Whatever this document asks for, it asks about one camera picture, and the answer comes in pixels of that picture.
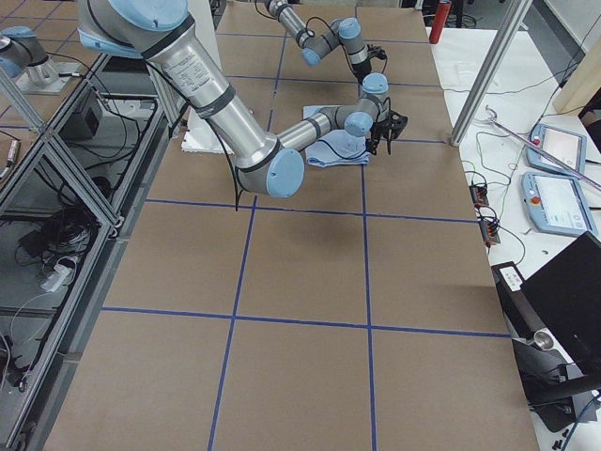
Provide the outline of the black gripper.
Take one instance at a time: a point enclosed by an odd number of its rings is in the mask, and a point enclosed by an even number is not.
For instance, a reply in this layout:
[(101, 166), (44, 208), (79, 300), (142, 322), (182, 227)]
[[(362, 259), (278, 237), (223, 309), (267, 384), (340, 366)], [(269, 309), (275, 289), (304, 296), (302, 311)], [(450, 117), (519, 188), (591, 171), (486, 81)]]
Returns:
[(390, 147), (391, 141), (388, 140), (389, 124), (389, 113), (387, 113), (381, 120), (374, 123), (370, 129), (370, 136), (367, 140), (367, 151), (371, 155), (376, 155), (378, 153), (378, 146), (381, 139), (384, 139), (387, 148)]
[(350, 67), (359, 84), (361, 84), (365, 77), (372, 72), (372, 65), (369, 58), (358, 63), (350, 63)]

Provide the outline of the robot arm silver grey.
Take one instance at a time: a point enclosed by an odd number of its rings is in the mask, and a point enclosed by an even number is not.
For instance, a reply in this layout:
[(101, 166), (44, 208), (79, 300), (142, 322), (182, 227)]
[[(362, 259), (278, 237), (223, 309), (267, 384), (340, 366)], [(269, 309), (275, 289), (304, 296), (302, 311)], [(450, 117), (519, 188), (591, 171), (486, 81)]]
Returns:
[(329, 132), (363, 137), (374, 154), (380, 140), (392, 141), (407, 124), (391, 107), (385, 75), (372, 70), (371, 60), (381, 57), (381, 50), (365, 43), (354, 17), (334, 20), (318, 35), (288, 2), (266, 2), (270, 18), (297, 42), (308, 65), (342, 48), (362, 89), (353, 104), (323, 107), (273, 133), (251, 115), (196, 36), (187, 2), (80, 1), (77, 8), (81, 43), (97, 52), (142, 59), (156, 70), (233, 150), (232, 176), (246, 192), (293, 195), (304, 177), (301, 151)]
[(300, 54), (309, 67), (317, 66), (330, 53), (341, 48), (349, 69), (361, 84), (372, 72), (373, 58), (362, 37), (357, 18), (334, 19), (326, 22), (320, 17), (304, 20), (288, 1), (262, 1), (265, 17), (277, 21), (296, 42)]

